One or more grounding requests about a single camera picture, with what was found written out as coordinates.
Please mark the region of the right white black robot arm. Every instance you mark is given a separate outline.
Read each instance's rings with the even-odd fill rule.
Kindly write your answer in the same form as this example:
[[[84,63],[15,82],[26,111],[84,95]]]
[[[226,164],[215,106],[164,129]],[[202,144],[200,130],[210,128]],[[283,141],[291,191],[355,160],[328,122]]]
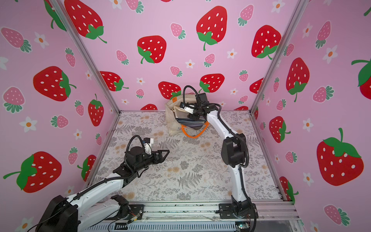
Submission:
[[[228,166],[232,182],[232,211],[239,218],[258,218],[258,213],[245,189],[244,169],[249,164],[249,151],[245,135],[237,133],[221,116],[222,106],[210,103],[205,93],[196,93],[195,103],[186,101],[183,92],[180,108],[188,112],[188,118],[199,121],[204,118],[223,139],[221,158]]]

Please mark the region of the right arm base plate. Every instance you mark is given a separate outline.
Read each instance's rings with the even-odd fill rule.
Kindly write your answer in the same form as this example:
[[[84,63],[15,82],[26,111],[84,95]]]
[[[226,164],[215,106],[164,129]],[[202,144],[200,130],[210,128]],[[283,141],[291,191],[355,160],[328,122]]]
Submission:
[[[221,219],[258,219],[259,215],[255,204],[246,206],[234,204],[219,204],[215,212]]]

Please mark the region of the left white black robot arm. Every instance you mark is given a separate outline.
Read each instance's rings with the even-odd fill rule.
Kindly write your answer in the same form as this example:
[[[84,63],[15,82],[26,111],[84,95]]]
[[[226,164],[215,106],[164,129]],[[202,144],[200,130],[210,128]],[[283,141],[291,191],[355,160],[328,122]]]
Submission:
[[[92,186],[68,197],[57,196],[51,200],[40,222],[32,227],[37,232],[82,232],[117,214],[129,214],[129,203],[121,195],[112,196],[100,204],[106,196],[140,178],[150,165],[163,163],[170,151],[153,150],[153,139],[135,135],[140,145],[127,145],[124,161],[109,176]]]

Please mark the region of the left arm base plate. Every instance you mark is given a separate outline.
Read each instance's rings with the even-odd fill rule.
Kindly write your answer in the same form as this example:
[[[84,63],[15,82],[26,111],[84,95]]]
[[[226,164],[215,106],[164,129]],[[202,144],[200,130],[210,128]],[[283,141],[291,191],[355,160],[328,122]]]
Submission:
[[[141,220],[144,212],[145,205],[140,204],[129,204],[122,206],[116,215],[108,217],[106,220],[131,220],[136,217],[137,220]]]

